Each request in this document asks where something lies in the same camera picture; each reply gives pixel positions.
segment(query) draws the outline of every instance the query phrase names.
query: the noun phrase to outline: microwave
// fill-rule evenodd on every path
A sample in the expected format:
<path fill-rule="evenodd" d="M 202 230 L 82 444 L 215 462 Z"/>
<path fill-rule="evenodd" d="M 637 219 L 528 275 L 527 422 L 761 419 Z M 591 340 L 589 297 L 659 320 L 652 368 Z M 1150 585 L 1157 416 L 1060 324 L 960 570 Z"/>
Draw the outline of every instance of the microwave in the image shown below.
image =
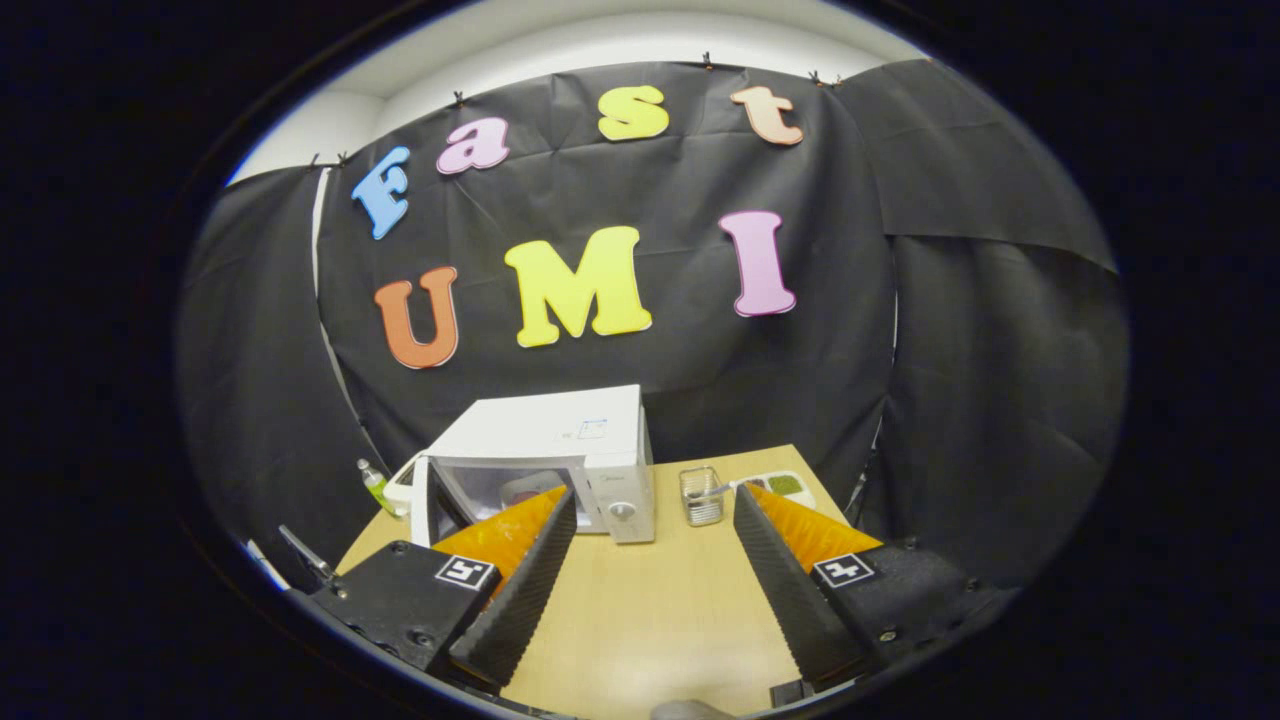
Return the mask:
<path fill-rule="evenodd" d="M 653 450 L 636 384 L 477 400 L 415 460 L 415 544 L 433 539 L 428 477 L 466 523 L 564 484 L 573 488 L 579 533 L 608 533 L 617 543 L 654 538 Z"/>

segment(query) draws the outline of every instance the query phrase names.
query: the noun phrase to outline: plastic bottle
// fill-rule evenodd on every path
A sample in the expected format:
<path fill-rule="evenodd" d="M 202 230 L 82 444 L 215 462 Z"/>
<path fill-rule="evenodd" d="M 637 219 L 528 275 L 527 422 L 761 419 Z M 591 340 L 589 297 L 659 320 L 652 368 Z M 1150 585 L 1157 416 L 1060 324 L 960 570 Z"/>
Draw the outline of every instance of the plastic bottle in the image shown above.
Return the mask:
<path fill-rule="evenodd" d="M 392 518 L 399 519 L 399 515 L 396 514 L 392 503 L 387 502 L 387 498 L 383 497 L 383 488 L 387 487 L 387 478 L 371 468 L 369 465 L 369 460 L 365 460 L 364 457 L 356 462 L 356 468 L 360 468 L 360 479 L 365 482 L 365 487 L 369 488 L 369 493 L 374 496 L 378 505 L 381 505 L 383 510 L 390 514 Z"/>

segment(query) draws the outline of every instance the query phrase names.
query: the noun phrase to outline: microwave knob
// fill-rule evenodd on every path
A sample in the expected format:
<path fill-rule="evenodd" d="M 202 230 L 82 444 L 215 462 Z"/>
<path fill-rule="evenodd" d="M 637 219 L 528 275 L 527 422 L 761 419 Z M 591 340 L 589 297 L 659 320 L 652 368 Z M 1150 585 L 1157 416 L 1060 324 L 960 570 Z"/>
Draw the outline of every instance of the microwave knob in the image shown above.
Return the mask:
<path fill-rule="evenodd" d="M 618 520 L 626 520 L 636 514 L 636 506 L 630 502 L 614 502 L 609 506 L 609 514 Z"/>

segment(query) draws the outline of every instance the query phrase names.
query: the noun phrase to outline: foam letter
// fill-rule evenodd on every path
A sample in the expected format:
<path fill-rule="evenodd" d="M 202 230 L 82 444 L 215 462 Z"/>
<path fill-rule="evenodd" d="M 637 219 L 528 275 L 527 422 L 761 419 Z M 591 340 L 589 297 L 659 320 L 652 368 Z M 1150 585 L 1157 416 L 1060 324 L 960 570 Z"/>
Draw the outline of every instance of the foam letter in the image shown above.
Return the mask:
<path fill-rule="evenodd" d="M 483 118 L 449 133 L 449 147 L 435 160 L 435 169 L 447 176 L 467 168 L 492 168 L 507 159 L 507 120 Z"/>
<path fill-rule="evenodd" d="M 374 240 L 381 240 L 408 211 L 408 200 L 392 197 L 393 192 L 408 190 L 404 170 L 396 167 L 404 160 L 408 160 L 408 147 L 393 147 L 374 170 L 356 184 L 356 190 L 351 191 L 351 199 L 360 200 L 369 218 L 374 220 Z"/>
<path fill-rule="evenodd" d="M 796 296 L 782 287 L 778 246 L 773 237 L 781 224 L 782 218 L 764 210 L 730 213 L 721 218 L 719 225 L 733 238 L 737 251 L 742 295 L 733 302 L 733 310 L 744 318 L 774 315 L 796 306 Z"/>
<path fill-rule="evenodd" d="M 413 337 L 408 322 L 408 295 L 413 286 L 406 281 L 392 283 L 374 293 L 374 302 L 383 309 L 383 328 L 392 356 L 406 368 L 421 370 L 443 365 L 458 348 L 458 320 L 453 313 L 453 281 L 458 272 L 445 265 L 422 275 L 419 284 L 431 296 L 435 318 L 435 340 L 421 343 Z"/>
<path fill-rule="evenodd" d="M 600 132 L 612 141 L 662 135 L 671 117 L 658 102 L 662 102 L 662 91 L 652 85 L 614 87 L 596 104 L 604 115 L 598 123 Z"/>
<path fill-rule="evenodd" d="M 559 328 L 547 319 L 547 307 L 556 313 L 564 329 L 582 337 L 586 315 L 595 299 L 591 329 L 599 334 L 636 333 L 653 325 L 653 315 L 640 306 L 635 260 L 631 250 L 640 241 L 635 228 L 618 225 L 591 234 L 582 251 L 577 272 L 568 269 L 556 249 L 544 240 L 517 245 L 504 260 L 516 269 L 520 307 L 525 327 L 516 333 L 521 347 L 552 345 Z"/>
<path fill-rule="evenodd" d="M 746 119 L 755 135 L 778 145 L 795 145 L 804 140 L 800 128 L 782 124 L 782 110 L 791 109 L 786 97 L 774 97 L 768 87 L 749 87 L 728 96 L 739 105 L 746 105 Z"/>

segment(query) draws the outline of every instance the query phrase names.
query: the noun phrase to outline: metal basket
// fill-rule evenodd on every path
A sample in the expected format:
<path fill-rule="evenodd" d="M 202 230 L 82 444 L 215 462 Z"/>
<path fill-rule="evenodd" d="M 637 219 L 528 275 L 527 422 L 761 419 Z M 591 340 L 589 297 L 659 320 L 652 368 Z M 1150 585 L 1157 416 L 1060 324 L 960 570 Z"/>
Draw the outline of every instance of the metal basket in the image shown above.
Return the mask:
<path fill-rule="evenodd" d="M 690 525 L 710 525 L 724 516 L 724 493 L 701 497 L 718 487 L 719 477 L 709 465 L 680 471 L 680 501 Z"/>

